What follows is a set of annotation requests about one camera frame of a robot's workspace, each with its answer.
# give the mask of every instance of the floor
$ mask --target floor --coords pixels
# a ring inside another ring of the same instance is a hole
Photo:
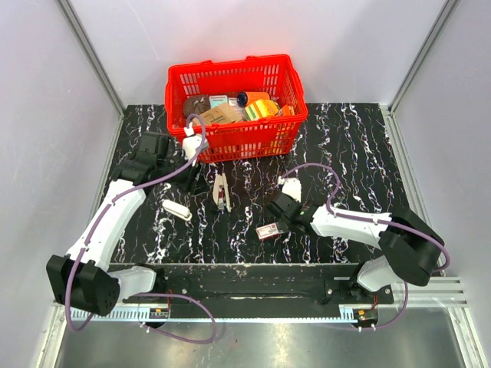
[[[211,330],[208,324],[162,328],[196,339]],[[56,367],[464,367],[443,309],[408,310],[397,324],[376,332],[325,324],[221,324],[219,331],[212,345],[191,345],[146,334],[135,324],[92,323],[83,333],[65,334]]]
[[[191,196],[157,186],[132,218],[114,263],[332,263],[359,262],[377,256],[373,248],[341,238],[292,233],[259,241],[255,229],[274,222],[265,206],[278,192],[279,174],[301,163],[325,163],[341,178],[334,204],[362,212],[386,212],[408,206],[380,109],[374,103],[310,103],[292,151],[286,156],[243,159],[206,167],[212,186],[225,173],[231,213],[214,209],[211,190]],[[162,105],[129,106],[112,160],[111,172],[138,143],[145,130],[166,132]],[[317,168],[298,172],[302,200],[324,201],[331,177]],[[164,199],[184,204],[195,214],[184,222],[160,206]]]

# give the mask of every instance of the plastic basket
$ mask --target plastic basket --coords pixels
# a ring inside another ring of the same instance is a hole
[[[187,97],[196,94],[237,97],[243,90],[268,92],[278,98],[280,106],[292,105],[295,115],[208,125],[206,138],[209,148],[199,159],[213,163],[288,153],[300,124],[307,119],[308,111],[300,78],[292,60],[284,54],[170,67],[164,101],[169,133],[180,142],[186,137],[183,103]]]

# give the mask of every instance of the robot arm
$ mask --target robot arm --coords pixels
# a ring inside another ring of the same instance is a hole
[[[291,231],[346,238],[382,250],[383,256],[362,264],[353,288],[373,293],[398,281],[427,285],[437,266],[440,250],[416,235],[378,223],[384,220],[384,224],[398,222],[408,225],[443,244],[442,239],[414,212],[403,209],[371,214],[336,209],[335,214],[331,214],[324,203],[301,204],[302,186],[298,179],[282,180],[280,184],[283,184],[282,192],[268,205],[268,209]],[[354,221],[342,215],[369,221]]]
[[[109,314],[123,299],[151,291],[158,275],[144,266],[108,273],[110,258],[135,211],[142,205],[150,188],[138,189],[113,201],[118,194],[135,186],[174,172],[194,157],[201,143],[201,135],[190,135],[183,140],[184,157],[169,152],[170,139],[160,133],[142,134],[138,148],[124,159],[115,170],[107,194],[89,226],[64,257],[53,255],[46,265],[55,300],[64,304],[68,275],[80,254],[81,263],[74,278],[71,305],[101,316]],[[197,193],[200,190],[201,164],[194,162],[188,169],[172,178],[182,189]],[[179,211],[176,203],[167,203],[172,211]],[[87,236],[91,234],[86,245]]]

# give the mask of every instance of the bottle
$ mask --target bottle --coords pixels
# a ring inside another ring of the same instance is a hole
[[[246,107],[257,100],[271,100],[268,92],[239,92],[237,103],[240,107]]]

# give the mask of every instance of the white panel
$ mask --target white panel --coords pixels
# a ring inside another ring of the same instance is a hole
[[[461,2],[397,119],[433,228],[491,354],[491,2]]]
[[[52,0],[0,13],[1,366],[37,356],[46,262],[87,224],[118,116]]]
[[[125,104],[162,104],[167,68],[286,53],[308,102],[388,104],[444,0],[72,0]]]

